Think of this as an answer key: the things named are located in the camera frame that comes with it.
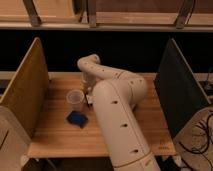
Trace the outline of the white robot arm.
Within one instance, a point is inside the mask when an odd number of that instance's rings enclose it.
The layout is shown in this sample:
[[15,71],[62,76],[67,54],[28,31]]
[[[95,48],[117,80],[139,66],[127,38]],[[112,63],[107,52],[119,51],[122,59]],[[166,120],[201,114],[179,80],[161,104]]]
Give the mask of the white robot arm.
[[107,146],[114,171],[161,171],[133,114],[135,105],[147,95],[143,76],[100,64],[93,54],[77,62],[92,90],[93,109]]

